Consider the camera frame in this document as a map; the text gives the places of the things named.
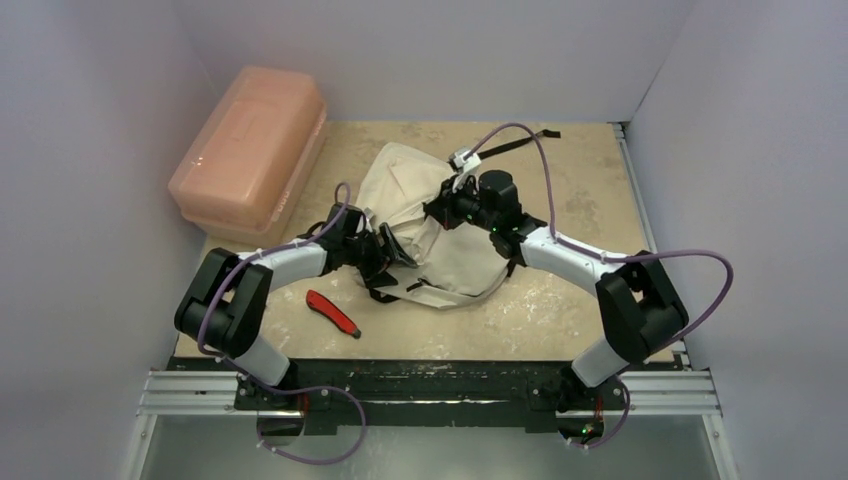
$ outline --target white wall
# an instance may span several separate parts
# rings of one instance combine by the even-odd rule
[[[337,119],[632,118],[694,0],[175,0],[215,85],[315,75]]]
[[[846,25],[844,0],[701,0],[628,132],[659,246],[736,266],[689,345],[746,479],[848,478]],[[720,286],[673,270],[693,310]]]
[[[166,183],[214,96],[168,0],[0,9],[0,465],[114,478],[201,235]]]

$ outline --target tabletop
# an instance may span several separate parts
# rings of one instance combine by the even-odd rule
[[[337,183],[346,181],[356,198],[369,166],[388,142],[417,148],[437,158],[472,146],[498,123],[480,122],[331,122],[326,143],[283,240],[304,233],[326,218]],[[553,185],[557,230],[613,252],[645,249],[613,128],[608,124],[528,124],[534,131],[558,130],[545,138]],[[525,137],[508,129],[495,146]],[[544,174],[536,148],[526,145],[483,162],[482,171],[510,172],[525,211],[548,220]],[[208,238],[214,247],[253,251],[255,247]],[[262,334],[289,357],[415,360],[571,360],[603,334],[598,305],[585,291],[539,270],[517,268],[485,301],[453,310],[397,301],[380,304],[358,285],[355,270],[344,267],[320,278],[302,280],[271,293]],[[341,308],[362,331],[360,339],[339,332],[306,306],[309,289]],[[181,335],[178,356],[199,355],[192,339]],[[655,355],[670,360],[668,351]]]

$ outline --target plastic box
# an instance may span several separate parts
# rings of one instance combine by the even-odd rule
[[[245,67],[168,183],[183,217],[209,235],[278,245],[324,142],[325,119],[312,77]]]

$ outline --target gray floor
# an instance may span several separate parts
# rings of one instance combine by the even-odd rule
[[[610,425],[616,418],[608,418]],[[631,417],[619,438],[588,454],[556,434],[501,428],[371,428],[347,461],[297,464],[256,448],[253,418],[160,417],[144,479],[717,479],[700,417]],[[299,438],[289,451],[341,453],[357,435]]]

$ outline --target canvas bag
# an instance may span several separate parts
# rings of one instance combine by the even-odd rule
[[[398,285],[374,289],[376,300],[461,307],[487,298],[512,271],[485,230],[469,224],[445,230],[425,217],[424,203],[436,198],[452,175],[447,162],[399,143],[387,144],[377,155],[355,205],[371,210],[373,226],[386,222],[418,268],[390,266],[387,272]]]

